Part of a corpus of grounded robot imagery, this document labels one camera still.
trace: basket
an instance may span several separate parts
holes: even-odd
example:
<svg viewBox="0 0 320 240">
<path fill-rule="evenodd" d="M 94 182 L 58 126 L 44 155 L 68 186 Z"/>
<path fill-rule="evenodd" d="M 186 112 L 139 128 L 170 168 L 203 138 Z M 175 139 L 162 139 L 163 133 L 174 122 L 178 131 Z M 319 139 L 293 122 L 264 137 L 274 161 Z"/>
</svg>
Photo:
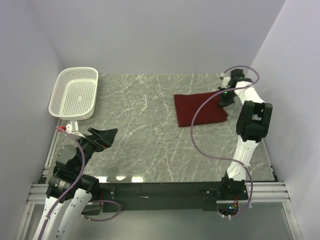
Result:
<svg viewBox="0 0 320 240">
<path fill-rule="evenodd" d="M 95 110 L 98 71 L 72 67 L 59 73 L 49 103 L 52 116 L 66 121 L 85 120 Z"/>
</svg>

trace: perforated basket bottom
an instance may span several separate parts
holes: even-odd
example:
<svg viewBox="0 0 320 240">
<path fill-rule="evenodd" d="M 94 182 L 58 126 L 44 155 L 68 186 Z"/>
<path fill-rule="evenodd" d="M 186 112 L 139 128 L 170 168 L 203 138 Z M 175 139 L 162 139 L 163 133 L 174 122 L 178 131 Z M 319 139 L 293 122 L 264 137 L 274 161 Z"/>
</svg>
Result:
<svg viewBox="0 0 320 240">
<path fill-rule="evenodd" d="M 96 84 L 95 80 L 88 79 L 68 82 L 62 95 L 59 115 L 72 117 L 88 113 L 95 102 Z"/>
</svg>

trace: black metal bar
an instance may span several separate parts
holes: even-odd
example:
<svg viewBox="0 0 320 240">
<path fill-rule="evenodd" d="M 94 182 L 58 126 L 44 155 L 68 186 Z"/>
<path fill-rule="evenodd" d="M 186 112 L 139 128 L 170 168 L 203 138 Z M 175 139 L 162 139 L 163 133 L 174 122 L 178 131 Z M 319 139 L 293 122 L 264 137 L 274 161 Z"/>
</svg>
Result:
<svg viewBox="0 0 320 240">
<path fill-rule="evenodd" d="M 236 194 L 239 200 L 248 199 L 244 184 L 236 193 L 225 192 L 220 181 L 100 183 L 100 190 L 103 199 L 118 202 L 122 211 L 181 209 L 216 211 L 218 200 L 234 200 Z M 117 206 L 113 204 L 103 206 L 104 213 L 116 211 Z"/>
</svg>

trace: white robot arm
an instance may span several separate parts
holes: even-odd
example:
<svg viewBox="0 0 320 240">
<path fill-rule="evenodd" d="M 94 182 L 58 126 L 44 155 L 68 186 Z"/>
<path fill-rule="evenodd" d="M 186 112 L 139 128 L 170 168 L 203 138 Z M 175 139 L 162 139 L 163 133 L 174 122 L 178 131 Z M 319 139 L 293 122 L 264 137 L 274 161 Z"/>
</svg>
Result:
<svg viewBox="0 0 320 240">
<path fill-rule="evenodd" d="M 222 77 L 221 89 L 242 88 L 251 84 L 249 78 L 244 78 L 242 70 L 235 69 L 231 71 L 231 77 Z M 241 161 L 245 166 L 249 166 L 256 147 L 268 133 L 272 105 L 265 103 L 255 88 L 250 86 L 222 96 L 220 98 L 221 106 L 232 104 L 235 96 L 240 98 L 242 110 L 236 125 L 238 140 L 233 158 Z M 237 162 L 232 162 L 226 173 L 230 179 L 235 181 L 246 180 L 246 171 Z"/>
</svg>

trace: cable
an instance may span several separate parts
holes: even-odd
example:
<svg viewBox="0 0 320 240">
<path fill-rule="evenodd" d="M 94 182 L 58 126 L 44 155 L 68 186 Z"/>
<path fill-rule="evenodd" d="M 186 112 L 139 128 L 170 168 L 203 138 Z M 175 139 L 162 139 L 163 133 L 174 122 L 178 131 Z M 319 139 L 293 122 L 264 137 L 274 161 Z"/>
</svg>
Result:
<svg viewBox="0 0 320 240">
<path fill-rule="evenodd" d="M 109 204 L 115 204 L 117 205 L 118 207 L 118 210 L 116 211 L 116 213 L 111 216 L 111 217 L 108 217 L 108 218 L 105 218 L 105 219 L 94 219 L 94 218 L 90 218 L 88 216 L 83 216 L 85 219 L 88 219 L 89 221 L 93 221 L 93 222 L 105 222 L 105 221 L 108 221 L 108 220 L 111 220 L 111 219 L 114 219 L 116 216 L 119 215 L 120 211 L 121 211 L 121 206 L 119 203 L 117 203 L 116 201 L 109 201 L 109 200 L 95 200 L 95 201 L 91 201 L 90 203 L 109 203 Z"/>
<path fill-rule="evenodd" d="M 250 201 L 252 199 L 252 193 L 253 193 L 253 190 L 254 190 L 254 181 L 250 175 L 250 172 L 248 170 L 248 168 L 239 160 L 236 160 L 236 159 L 233 159 L 233 158 L 230 158 L 230 157 L 220 157 L 220 156 L 213 156 L 213 155 L 208 155 L 206 154 L 205 152 L 203 152 L 196 144 L 195 142 L 195 139 L 194 139 L 194 124 L 195 124 L 195 121 L 196 121 L 196 118 L 199 114 L 199 112 L 201 111 L 201 109 L 213 98 L 215 98 L 216 96 L 222 94 L 222 93 L 225 93 L 225 92 L 232 92 L 234 90 L 241 90 L 241 89 L 247 89 L 249 88 L 250 86 L 256 84 L 259 79 L 260 79 L 260 75 L 259 73 L 254 70 L 253 68 L 249 67 L 249 66 L 245 66 L 245 65 L 238 65 L 238 66 L 233 66 L 233 67 L 230 67 L 228 68 L 227 70 L 225 70 L 223 73 L 227 73 L 228 71 L 230 71 L 231 69 L 235 69 L 235 68 L 246 68 L 246 69 L 249 69 L 251 71 L 253 71 L 255 74 L 256 74 L 256 80 L 252 83 L 252 84 L 249 84 L 247 86 L 243 86 L 243 87 L 235 87 L 235 88 L 229 88 L 229 89 L 224 89 L 224 90 L 221 90 L 217 93 L 215 93 L 214 95 L 212 95 L 211 97 L 209 97 L 204 103 L 202 103 L 202 105 L 198 108 L 198 110 L 195 112 L 194 116 L 193 116 L 193 119 L 192 119 L 192 122 L 191 122 L 191 126 L 190 126 L 190 135 L 191 135 L 191 141 L 192 141 L 192 144 L 194 145 L 195 149 L 198 150 L 199 153 L 201 153 L 202 155 L 206 156 L 207 158 L 210 158 L 210 159 L 214 159 L 214 160 L 225 160 L 225 161 L 231 161 L 231 162 L 236 162 L 238 164 L 240 164 L 241 166 L 243 166 L 244 170 L 246 171 L 246 173 L 248 174 L 248 177 L 250 179 L 250 183 L 251 183 L 251 188 L 250 188 L 250 194 L 249 194 L 249 198 L 248 198 L 248 201 L 247 203 L 245 204 L 244 208 L 239 211 L 236 215 L 234 216 L 231 216 L 231 218 L 235 218 L 239 215 L 241 215 L 244 211 L 246 211 L 249 207 L 249 204 L 250 204 Z"/>
<path fill-rule="evenodd" d="M 82 166 L 81 166 L 80 173 L 79 173 L 78 177 L 75 179 L 75 181 L 71 184 L 71 186 L 70 186 L 67 190 L 65 190 L 64 193 L 61 194 L 61 196 L 54 202 L 54 204 L 52 205 L 52 207 L 49 209 L 49 211 L 48 211 L 48 213 L 47 213 L 47 215 L 46 215 L 46 219 L 45 219 L 44 222 L 43 222 L 43 225 L 42 225 L 42 228 L 41 228 L 41 231 L 40 231 L 38 240 L 41 240 L 42 236 L 44 235 L 46 226 L 47 226 L 47 224 L 48 224 L 48 220 L 49 220 L 50 215 L 52 214 L 53 210 L 55 209 L 55 207 L 57 206 L 57 204 L 60 202 L 60 200 L 61 200 L 65 195 L 67 195 L 67 193 L 77 184 L 77 182 L 79 182 L 79 180 L 81 179 L 82 174 L 84 173 L 85 166 L 86 166 L 85 152 L 84 152 L 83 148 L 81 147 L 80 143 L 79 143 L 71 134 L 69 134 L 68 132 L 66 132 L 64 129 L 60 128 L 59 126 L 56 126 L 55 128 L 56 128 L 58 131 L 63 132 L 63 133 L 64 133 L 65 135 L 67 135 L 69 138 L 71 138 L 71 139 L 74 141 L 74 143 L 77 145 L 77 147 L 78 147 L 79 150 L 80 150 L 81 157 L 82 157 Z"/>
</svg>

